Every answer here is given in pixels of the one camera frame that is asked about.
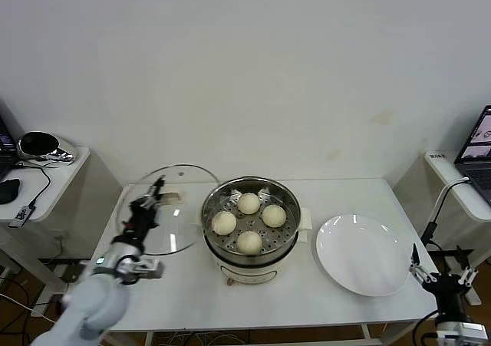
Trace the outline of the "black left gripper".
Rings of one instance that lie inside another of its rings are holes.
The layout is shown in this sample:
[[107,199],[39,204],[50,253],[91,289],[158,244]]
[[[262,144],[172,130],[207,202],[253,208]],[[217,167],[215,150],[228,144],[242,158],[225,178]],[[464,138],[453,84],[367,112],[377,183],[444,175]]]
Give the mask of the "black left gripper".
[[164,186],[165,175],[163,174],[150,186],[146,195],[130,203],[130,218],[124,222],[123,237],[143,242],[148,232],[158,227],[157,210],[168,204],[162,193]]

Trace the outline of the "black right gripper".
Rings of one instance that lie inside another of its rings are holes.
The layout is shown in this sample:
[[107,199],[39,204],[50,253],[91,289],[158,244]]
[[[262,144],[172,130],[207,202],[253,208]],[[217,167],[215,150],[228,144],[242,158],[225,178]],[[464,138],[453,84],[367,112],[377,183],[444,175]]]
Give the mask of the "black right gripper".
[[420,262],[417,245],[414,243],[410,258],[410,274],[423,284],[423,289],[432,294],[437,302],[439,316],[465,316],[463,297],[478,274],[477,269],[466,267],[461,276],[451,273],[432,273]]

